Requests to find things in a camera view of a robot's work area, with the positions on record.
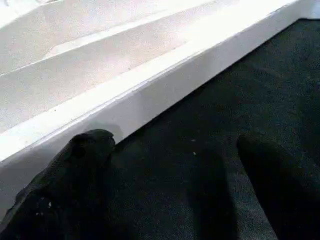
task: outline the dark fabric surface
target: dark fabric surface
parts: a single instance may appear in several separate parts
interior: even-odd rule
[[[320,21],[299,20],[118,144],[105,180],[110,232],[145,240],[200,239],[195,226],[210,218],[199,219],[188,191],[197,188],[197,160],[207,148],[225,160],[239,239],[277,239],[238,158],[236,140],[255,130],[301,165],[319,164],[319,93]]]

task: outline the black carpet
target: black carpet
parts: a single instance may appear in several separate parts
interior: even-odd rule
[[[254,130],[303,165],[320,164],[319,120],[320,21],[299,20],[117,145],[105,187],[110,233],[277,239],[238,158],[237,137]],[[224,159],[231,198],[219,187],[209,191],[223,173],[211,174],[210,162],[198,166],[200,158],[219,163],[213,152]],[[203,192],[221,199],[201,201]],[[212,219],[221,209],[228,216]],[[215,228],[226,235],[215,238]]]

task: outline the white surface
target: white surface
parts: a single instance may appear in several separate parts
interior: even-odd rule
[[[57,0],[39,4],[36,0],[11,0],[0,4],[0,74],[41,60],[57,45],[208,1]]]
[[[308,0],[230,0],[216,9],[207,3],[1,76],[0,110],[12,116],[1,117],[0,218],[72,136],[104,128],[121,141],[298,18],[314,16],[314,6]],[[106,50],[113,51],[109,58]],[[33,114],[17,120],[26,110]]]

